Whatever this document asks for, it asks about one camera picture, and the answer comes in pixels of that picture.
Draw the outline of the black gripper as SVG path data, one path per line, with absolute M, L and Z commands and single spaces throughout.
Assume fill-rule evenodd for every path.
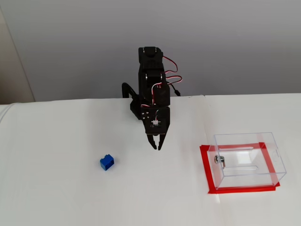
M 142 121 L 143 121 L 143 125 L 145 128 L 145 133 L 147 134 L 147 139 L 149 141 L 149 143 L 151 144 L 151 146 L 154 149 L 157 149 L 156 143 L 154 141 L 153 135 L 149 134 L 149 130 L 151 127 L 151 122 L 150 122 L 150 111 L 149 111 L 149 106 L 148 105 L 142 105 L 141 106 L 141 117 L 142 117 Z M 159 144 L 158 144 L 158 150 L 161 150 L 162 145 L 164 143 L 166 134 L 160 134 L 159 135 Z

